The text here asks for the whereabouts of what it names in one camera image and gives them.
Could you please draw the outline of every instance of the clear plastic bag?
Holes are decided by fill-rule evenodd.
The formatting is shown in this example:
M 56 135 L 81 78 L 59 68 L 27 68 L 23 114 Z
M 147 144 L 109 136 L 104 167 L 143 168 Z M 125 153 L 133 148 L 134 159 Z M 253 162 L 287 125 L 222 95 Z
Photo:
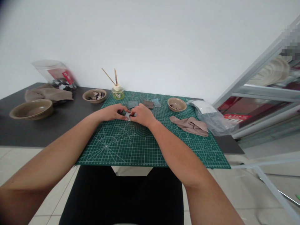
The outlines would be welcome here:
M 239 124 L 229 121 L 216 110 L 211 104 L 201 100 L 190 100 L 187 105 L 195 107 L 195 112 L 199 120 L 205 122 L 207 128 L 214 136 L 232 135 L 239 129 Z

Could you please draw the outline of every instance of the brown bowl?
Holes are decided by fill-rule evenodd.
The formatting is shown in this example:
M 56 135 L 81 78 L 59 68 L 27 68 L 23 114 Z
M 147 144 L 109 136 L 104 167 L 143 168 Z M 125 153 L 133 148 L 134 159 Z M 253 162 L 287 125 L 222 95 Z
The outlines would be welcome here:
M 96 100 L 87 100 L 88 97 L 90 97 L 90 98 L 91 98 L 91 97 L 94 97 L 94 94 L 93 94 L 94 91 L 96 91 L 96 92 L 102 92 L 102 93 L 104 93 L 105 95 L 104 95 L 102 98 L 100 98 L 100 99 L 96 99 Z M 84 100 L 90 102 L 90 103 L 97 104 L 97 103 L 103 102 L 103 101 L 106 99 L 106 96 L 107 96 L 107 93 L 106 93 L 105 90 L 103 90 L 103 89 L 92 89 L 92 90 L 88 90 L 88 91 L 86 91 L 85 93 L 83 93 L 82 98 L 83 98 Z
M 181 112 L 187 108 L 186 103 L 179 98 L 169 98 L 168 99 L 169 109 L 173 112 Z
M 52 101 L 38 99 L 18 105 L 10 111 L 9 116 L 13 119 L 39 120 L 50 116 L 52 113 Z

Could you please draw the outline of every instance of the dark gray table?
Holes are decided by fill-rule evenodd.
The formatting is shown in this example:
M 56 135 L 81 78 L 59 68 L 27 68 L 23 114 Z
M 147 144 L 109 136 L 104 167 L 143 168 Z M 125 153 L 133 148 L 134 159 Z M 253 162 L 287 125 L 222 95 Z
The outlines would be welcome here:
M 74 127 L 89 114 L 99 110 L 103 103 L 91 104 L 82 98 L 82 94 L 92 88 L 78 87 L 73 92 L 74 101 L 67 101 L 54 106 L 52 116 L 37 121 L 16 120 L 9 117 L 9 112 L 17 105 L 24 103 L 24 94 L 41 86 L 35 83 L 23 90 L 0 100 L 0 145 L 15 147 L 44 148 Z M 215 137 L 225 154 L 244 154 L 231 136 Z

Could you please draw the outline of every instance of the black pants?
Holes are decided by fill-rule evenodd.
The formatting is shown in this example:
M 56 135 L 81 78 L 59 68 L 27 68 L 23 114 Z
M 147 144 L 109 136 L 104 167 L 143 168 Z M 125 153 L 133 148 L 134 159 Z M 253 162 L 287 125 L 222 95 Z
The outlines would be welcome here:
M 81 165 L 59 224 L 116 223 L 183 225 L 181 182 L 169 168 L 120 177 L 111 167 Z

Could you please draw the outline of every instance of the tan fabric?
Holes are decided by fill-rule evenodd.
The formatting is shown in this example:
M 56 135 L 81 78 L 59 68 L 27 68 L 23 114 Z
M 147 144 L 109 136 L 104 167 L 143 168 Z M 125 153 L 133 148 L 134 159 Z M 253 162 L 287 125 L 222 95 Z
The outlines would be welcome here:
M 204 122 L 196 120 L 194 117 L 180 120 L 175 116 L 171 116 L 170 120 L 172 123 L 176 124 L 178 127 L 188 133 L 202 137 L 208 137 L 207 125 Z
M 52 102 L 73 100 L 72 92 L 57 89 L 49 83 L 25 92 L 25 101 L 27 102 L 41 98 L 50 99 Z

